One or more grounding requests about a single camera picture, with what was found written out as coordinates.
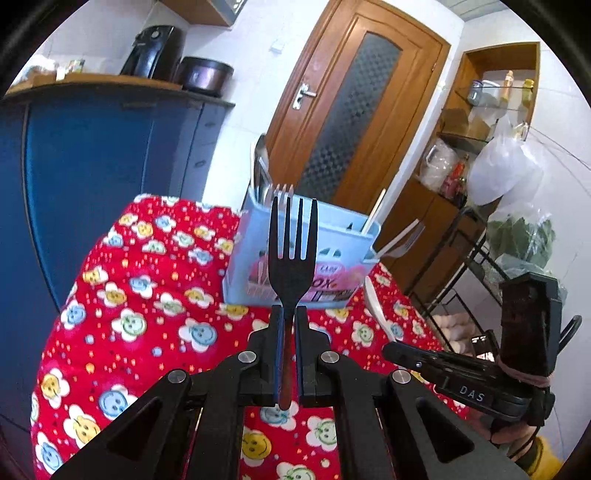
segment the black fork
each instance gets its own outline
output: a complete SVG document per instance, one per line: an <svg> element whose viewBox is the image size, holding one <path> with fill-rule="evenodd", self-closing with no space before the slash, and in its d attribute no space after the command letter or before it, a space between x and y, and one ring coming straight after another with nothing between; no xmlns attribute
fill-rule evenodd
<svg viewBox="0 0 591 480"><path fill-rule="evenodd" d="M279 208L278 199L273 200L269 226L269 282L283 306L284 334L282 374L279 386L279 408L288 410L291 404L291 328L296 306L310 289L316 268L316 245L318 240L318 203L312 200L310 227L306 246L306 258L301 257L302 223L304 204L300 199L295 233L294 258L290 258L291 198L287 198L283 255L279 258Z"/></svg>

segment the red tablecloth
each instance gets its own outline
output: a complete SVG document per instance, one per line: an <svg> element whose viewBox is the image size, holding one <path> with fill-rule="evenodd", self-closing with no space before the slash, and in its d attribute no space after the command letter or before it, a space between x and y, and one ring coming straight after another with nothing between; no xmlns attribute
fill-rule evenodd
<svg viewBox="0 0 591 480"><path fill-rule="evenodd" d="M37 478L48 478L167 371L214 368L266 327L269 309L223 303L238 222L230 209L141 195L92 249L41 356L31 412ZM370 276L397 335L439 349L386 268ZM309 316L334 351L371 371L394 368L381 358L387 337L361 290L346 309ZM249 408L245 415L242 480L339 478L331 409L293 401L289 411Z"/></svg>

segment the ceiling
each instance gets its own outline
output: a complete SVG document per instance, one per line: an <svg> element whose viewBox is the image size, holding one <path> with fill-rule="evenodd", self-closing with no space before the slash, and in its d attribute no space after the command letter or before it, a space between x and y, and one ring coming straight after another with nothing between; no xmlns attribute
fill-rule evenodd
<svg viewBox="0 0 591 480"><path fill-rule="evenodd" d="M499 0L438 0L458 15L462 20L468 21L482 17L507 7Z"/></svg>

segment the countertop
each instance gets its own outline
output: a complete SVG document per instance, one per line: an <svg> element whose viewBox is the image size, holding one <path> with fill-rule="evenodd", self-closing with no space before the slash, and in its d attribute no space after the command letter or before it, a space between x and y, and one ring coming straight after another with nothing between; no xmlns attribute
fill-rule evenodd
<svg viewBox="0 0 591 480"><path fill-rule="evenodd" d="M73 92L96 93L98 95L109 95L113 93L132 95L134 100L155 100L179 98L198 102L213 103L233 108L234 103L227 102L220 98L203 95L201 93L181 90L180 85L162 82L159 80L144 79L140 77L127 77L121 75L101 74L70 74L61 81L50 81L49 83L23 86L8 91L1 104L31 101L39 96L67 96Z"/></svg>

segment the wooden countertop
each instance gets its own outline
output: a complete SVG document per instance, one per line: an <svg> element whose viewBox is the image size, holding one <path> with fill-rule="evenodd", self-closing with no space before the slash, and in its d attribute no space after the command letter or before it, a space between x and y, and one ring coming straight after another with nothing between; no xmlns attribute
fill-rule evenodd
<svg viewBox="0 0 591 480"><path fill-rule="evenodd" d="M223 105L233 108L234 103L227 102L220 98L203 95L201 93L188 92L181 89L181 85L162 80L152 80L143 77L132 77L128 75L107 75L100 73L69 73L63 80L56 80L55 75L36 75L31 80L21 82L10 87L4 99L20 98L23 94L41 94L48 91L63 93L63 90L72 87L95 87L99 90L105 88L122 87L129 89L136 87L144 93L157 93L159 96L173 94L173 96L184 96L193 100L200 100L208 103Z"/></svg>

